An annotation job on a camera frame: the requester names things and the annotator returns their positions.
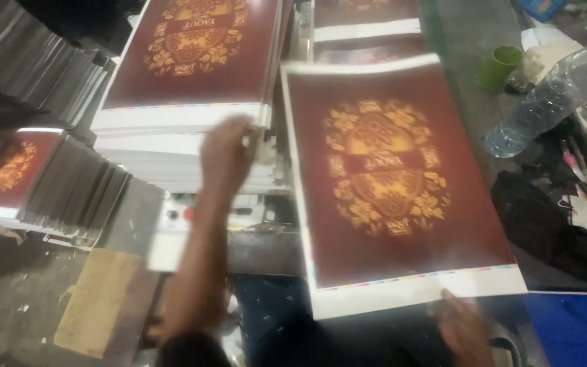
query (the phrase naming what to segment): wooden board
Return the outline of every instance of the wooden board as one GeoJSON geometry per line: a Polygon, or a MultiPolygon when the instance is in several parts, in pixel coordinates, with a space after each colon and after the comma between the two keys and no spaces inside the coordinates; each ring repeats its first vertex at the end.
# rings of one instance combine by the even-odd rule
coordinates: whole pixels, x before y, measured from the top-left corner
{"type": "Polygon", "coordinates": [[[53,337],[56,346],[103,358],[131,279],[143,267],[137,255],[94,249],[53,337]]]}

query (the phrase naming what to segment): hand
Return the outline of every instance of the hand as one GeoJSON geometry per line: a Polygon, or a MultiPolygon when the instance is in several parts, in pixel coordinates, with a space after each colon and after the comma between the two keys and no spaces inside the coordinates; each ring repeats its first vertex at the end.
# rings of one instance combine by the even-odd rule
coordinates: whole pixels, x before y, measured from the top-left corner
{"type": "Polygon", "coordinates": [[[447,289],[441,291],[445,302],[430,305],[438,330],[454,355],[455,367],[494,367],[493,354],[474,298],[461,300],[447,289]]]}
{"type": "Polygon", "coordinates": [[[201,193],[230,204],[246,180],[257,150],[260,131],[250,128],[251,121],[247,116],[234,116],[208,133],[201,147],[201,193]],[[246,136],[250,138],[248,147],[243,145],[246,136]]]}

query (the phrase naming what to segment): green cup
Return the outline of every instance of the green cup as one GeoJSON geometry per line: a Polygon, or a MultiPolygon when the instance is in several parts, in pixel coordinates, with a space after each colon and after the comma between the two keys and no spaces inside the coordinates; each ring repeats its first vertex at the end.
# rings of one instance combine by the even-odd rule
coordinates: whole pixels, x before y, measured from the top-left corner
{"type": "Polygon", "coordinates": [[[516,46],[497,47],[484,62],[477,77],[477,86],[489,93],[501,91],[506,78],[522,61],[522,55],[522,50],[516,46]]]}

